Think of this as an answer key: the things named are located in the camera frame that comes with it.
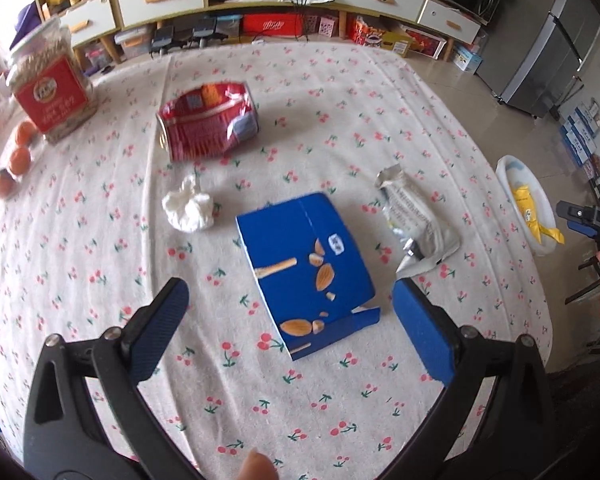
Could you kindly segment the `yellow snack bag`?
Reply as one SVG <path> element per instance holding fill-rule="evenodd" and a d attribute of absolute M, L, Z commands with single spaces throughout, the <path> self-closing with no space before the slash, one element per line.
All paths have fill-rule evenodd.
<path fill-rule="evenodd" d="M 558 244 L 565 243 L 565 237 L 557 228 L 547 228 L 539 222 L 538 214 L 533 196 L 528 185 L 521 185 L 513 190 L 513 196 L 519 212 L 524 218 L 524 223 L 529 229 L 530 234 L 539 244 L 542 243 L 542 236 L 551 238 Z"/>

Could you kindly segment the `white trash bin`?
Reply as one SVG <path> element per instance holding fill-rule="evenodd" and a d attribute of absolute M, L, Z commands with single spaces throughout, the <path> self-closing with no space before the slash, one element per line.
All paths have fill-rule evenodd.
<path fill-rule="evenodd" d="M 495 173 L 513 205 L 532 254 L 548 256 L 558 245 L 564 244 L 552 204 L 529 167 L 519 158 L 505 155 L 498 160 Z"/>

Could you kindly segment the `silver foil wrapper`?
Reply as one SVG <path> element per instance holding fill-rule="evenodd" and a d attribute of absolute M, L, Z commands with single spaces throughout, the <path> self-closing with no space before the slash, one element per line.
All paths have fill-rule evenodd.
<path fill-rule="evenodd" d="M 402 247 L 398 280 L 427 273 L 460 249 L 460 236 L 428 206 L 400 165 L 381 170 L 375 188 L 382 196 L 382 213 L 389 229 Z"/>

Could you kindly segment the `grey refrigerator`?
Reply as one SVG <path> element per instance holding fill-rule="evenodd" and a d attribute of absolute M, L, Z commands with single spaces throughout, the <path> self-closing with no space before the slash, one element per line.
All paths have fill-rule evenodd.
<path fill-rule="evenodd" d="M 499 103 L 543 117 L 566 94 L 599 31 L 591 0 L 501 0 L 476 75 Z"/>

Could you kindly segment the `blue cardboard box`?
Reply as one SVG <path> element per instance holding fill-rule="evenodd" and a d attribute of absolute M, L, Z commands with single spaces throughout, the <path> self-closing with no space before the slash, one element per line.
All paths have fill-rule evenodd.
<path fill-rule="evenodd" d="M 324 193 L 236 217 L 242 247 L 276 335 L 294 361 L 380 321 L 351 232 Z"/>

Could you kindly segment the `white crumpled tissue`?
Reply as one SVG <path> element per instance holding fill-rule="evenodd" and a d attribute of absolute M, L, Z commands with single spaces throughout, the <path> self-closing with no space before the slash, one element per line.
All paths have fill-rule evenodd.
<path fill-rule="evenodd" d="M 181 186 L 163 197 L 162 209 L 172 228 L 195 233 L 214 225 L 212 196 L 201 189 L 194 174 L 185 177 Z"/>

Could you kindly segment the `orange tangerine middle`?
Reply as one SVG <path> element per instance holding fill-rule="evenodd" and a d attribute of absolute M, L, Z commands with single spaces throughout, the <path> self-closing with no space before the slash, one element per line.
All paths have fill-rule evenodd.
<path fill-rule="evenodd" d="M 15 177 L 24 176 L 31 168 L 31 152 L 26 146 L 17 146 L 9 157 L 8 169 Z"/>

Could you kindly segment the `cherry print tablecloth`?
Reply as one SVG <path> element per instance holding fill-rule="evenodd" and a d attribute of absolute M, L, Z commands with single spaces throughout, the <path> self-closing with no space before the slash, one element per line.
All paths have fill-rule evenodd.
<path fill-rule="evenodd" d="M 248 84 L 259 133 L 219 157 L 171 162 L 157 112 L 208 82 Z M 27 396 L 44 339 L 91 339 L 123 325 L 168 278 L 193 304 L 140 391 L 183 453 L 231 479 L 253 448 L 285 479 L 371 479 L 411 437 L 440 391 L 392 312 L 399 241 L 374 181 L 400 165 L 460 249 L 417 284 L 483 336 L 552 324 L 513 206 L 468 132 L 403 58 L 345 44 L 265 44 L 155 58 L 96 84 L 92 119 L 43 148 L 0 200 L 0 426 L 23 446 Z M 162 199 L 194 174 L 214 225 L 170 226 Z M 380 322 L 294 361 L 276 336 L 235 220 L 326 194 L 362 252 Z"/>

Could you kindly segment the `orange tangerine top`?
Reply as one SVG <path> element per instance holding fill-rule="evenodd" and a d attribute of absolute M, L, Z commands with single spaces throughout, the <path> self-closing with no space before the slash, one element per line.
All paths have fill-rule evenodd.
<path fill-rule="evenodd" d="M 15 144 L 22 148 L 27 148 L 35 140 L 38 135 L 38 128 L 33 122 L 23 120 L 15 128 Z"/>

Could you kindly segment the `crushed red soda can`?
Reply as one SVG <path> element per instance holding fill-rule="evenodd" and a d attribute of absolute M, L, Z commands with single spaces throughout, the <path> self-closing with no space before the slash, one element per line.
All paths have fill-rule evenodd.
<path fill-rule="evenodd" d="M 166 102 L 157 112 L 160 145 L 171 162 L 219 157 L 260 131 L 248 84 L 208 82 Z"/>

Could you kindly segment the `red label seed jar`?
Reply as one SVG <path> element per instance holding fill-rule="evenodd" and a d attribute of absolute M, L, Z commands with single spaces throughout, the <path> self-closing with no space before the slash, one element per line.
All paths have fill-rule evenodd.
<path fill-rule="evenodd" d="M 7 88 L 49 144 L 56 144 L 90 119 L 98 107 L 59 18 L 38 25 L 9 52 Z"/>

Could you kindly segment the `red cardboard box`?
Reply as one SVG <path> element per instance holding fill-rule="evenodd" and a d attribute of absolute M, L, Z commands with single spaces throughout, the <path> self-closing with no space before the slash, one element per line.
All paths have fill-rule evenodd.
<path fill-rule="evenodd" d="M 245 14 L 242 33 L 246 36 L 301 36 L 302 17 L 292 12 Z"/>

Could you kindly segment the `purple hat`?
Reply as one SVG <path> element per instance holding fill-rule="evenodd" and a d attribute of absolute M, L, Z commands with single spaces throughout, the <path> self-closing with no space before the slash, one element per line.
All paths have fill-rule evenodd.
<path fill-rule="evenodd" d="M 35 2 L 27 4 L 18 14 L 18 20 L 15 26 L 15 37 L 9 46 L 9 50 L 12 50 L 27 34 L 30 34 L 32 30 L 35 30 L 42 23 L 40 16 L 38 15 L 38 7 Z"/>

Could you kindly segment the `wooden tv cabinet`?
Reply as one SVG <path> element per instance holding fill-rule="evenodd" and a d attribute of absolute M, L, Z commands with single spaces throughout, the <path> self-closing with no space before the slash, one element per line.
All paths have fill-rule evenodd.
<path fill-rule="evenodd" d="M 34 3 L 40 18 L 48 20 L 50 14 L 43 11 L 46 0 L 34 0 Z M 304 14 L 319 10 L 336 12 L 340 37 L 346 34 L 350 14 L 393 18 L 453 44 L 471 44 L 480 30 L 477 21 L 440 0 L 80 0 L 57 16 L 62 24 L 70 27 L 72 45 L 79 48 L 114 32 L 161 24 L 185 15 L 221 11 L 262 14 L 283 8 Z"/>

